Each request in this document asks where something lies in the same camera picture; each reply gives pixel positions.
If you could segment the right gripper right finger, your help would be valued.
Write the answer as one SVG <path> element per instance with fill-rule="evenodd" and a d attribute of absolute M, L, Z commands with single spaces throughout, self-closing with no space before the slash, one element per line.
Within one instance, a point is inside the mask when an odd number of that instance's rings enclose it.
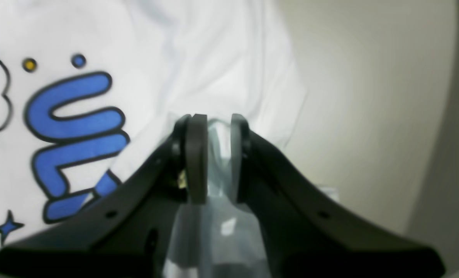
<path fill-rule="evenodd" d="M 259 222 L 274 278 L 441 278 L 434 248 L 327 197 L 240 114 L 231 118 L 231 202 Z"/>

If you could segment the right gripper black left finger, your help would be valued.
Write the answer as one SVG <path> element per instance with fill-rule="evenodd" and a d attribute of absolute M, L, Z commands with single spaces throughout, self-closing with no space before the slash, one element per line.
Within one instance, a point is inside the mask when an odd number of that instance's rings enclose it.
<path fill-rule="evenodd" d="M 0 249 L 0 278 L 160 278 L 175 216 L 207 198 L 208 120 L 185 115 L 117 190 Z"/>

